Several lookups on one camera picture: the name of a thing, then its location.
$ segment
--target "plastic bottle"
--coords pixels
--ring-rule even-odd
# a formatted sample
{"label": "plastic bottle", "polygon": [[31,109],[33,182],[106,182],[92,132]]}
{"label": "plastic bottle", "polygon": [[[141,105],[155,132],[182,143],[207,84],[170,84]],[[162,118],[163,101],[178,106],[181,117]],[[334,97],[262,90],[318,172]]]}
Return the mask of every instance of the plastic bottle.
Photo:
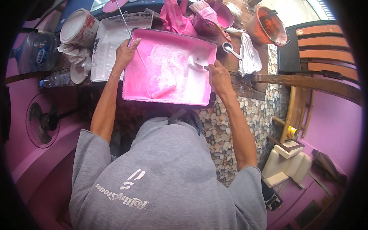
{"label": "plastic bottle", "polygon": [[40,87],[54,88],[69,85],[70,73],[57,74],[46,77],[39,82]]}
{"label": "plastic bottle", "polygon": [[17,60],[18,72],[50,71],[57,62],[60,45],[58,37],[31,32],[17,49],[12,49],[10,58]]}

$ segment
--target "tin can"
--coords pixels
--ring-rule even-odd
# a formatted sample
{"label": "tin can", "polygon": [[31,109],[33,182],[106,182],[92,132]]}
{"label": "tin can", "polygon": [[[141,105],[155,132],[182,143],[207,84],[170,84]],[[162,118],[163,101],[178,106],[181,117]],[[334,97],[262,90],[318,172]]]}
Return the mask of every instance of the tin can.
{"label": "tin can", "polygon": [[292,126],[289,126],[289,128],[287,129],[286,135],[290,137],[291,139],[295,140],[298,138],[298,130]]}

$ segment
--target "metal rod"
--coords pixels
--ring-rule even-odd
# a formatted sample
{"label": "metal rod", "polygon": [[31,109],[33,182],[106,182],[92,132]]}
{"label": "metal rod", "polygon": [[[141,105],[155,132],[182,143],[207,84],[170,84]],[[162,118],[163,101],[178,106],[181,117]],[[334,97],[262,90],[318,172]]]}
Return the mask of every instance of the metal rod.
{"label": "metal rod", "polygon": [[[134,42],[134,39],[133,39],[133,37],[132,37],[132,34],[130,33],[129,27],[128,27],[128,25],[127,25],[127,22],[125,21],[125,18],[124,18],[124,16],[123,16],[123,13],[121,12],[121,9],[120,9],[119,4],[117,3],[117,0],[116,0],[115,2],[116,2],[116,5],[117,5],[117,8],[119,9],[119,12],[120,12],[121,17],[123,18],[123,21],[124,21],[124,23],[125,23],[125,26],[127,27],[127,30],[128,30],[129,36],[130,36],[130,38],[132,39],[132,41]],[[137,47],[136,51],[137,51],[138,56],[140,57],[140,59],[141,59],[141,61],[142,61],[142,63],[143,63],[144,68],[147,70],[146,64],[144,63],[143,58],[142,58],[141,54],[140,54],[140,53],[139,53],[139,51],[138,51],[138,47]]]}

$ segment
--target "white paint bucket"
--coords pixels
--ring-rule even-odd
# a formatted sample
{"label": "white paint bucket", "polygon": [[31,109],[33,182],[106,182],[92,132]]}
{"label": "white paint bucket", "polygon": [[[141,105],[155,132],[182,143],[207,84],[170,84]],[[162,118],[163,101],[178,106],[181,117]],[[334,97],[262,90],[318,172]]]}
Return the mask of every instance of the white paint bucket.
{"label": "white paint bucket", "polygon": [[60,41],[63,44],[92,47],[97,34],[98,21],[88,10],[78,9],[65,21],[60,32]]}

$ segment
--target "fan blade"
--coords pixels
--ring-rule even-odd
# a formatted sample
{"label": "fan blade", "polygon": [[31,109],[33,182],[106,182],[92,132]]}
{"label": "fan blade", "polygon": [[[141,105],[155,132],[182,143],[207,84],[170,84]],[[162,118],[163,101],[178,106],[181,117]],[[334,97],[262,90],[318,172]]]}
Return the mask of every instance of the fan blade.
{"label": "fan blade", "polygon": [[59,109],[58,109],[57,105],[56,104],[52,104],[51,109],[49,111],[49,114],[52,114],[52,115],[57,116],[58,110]]}
{"label": "fan blade", "polygon": [[42,116],[42,110],[41,110],[40,105],[37,102],[33,103],[28,112],[28,120],[32,121],[33,118],[40,120],[41,116]]}
{"label": "fan blade", "polygon": [[51,141],[50,135],[47,133],[46,129],[43,129],[41,126],[38,129],[38,137],[42,144],[47,144]]}

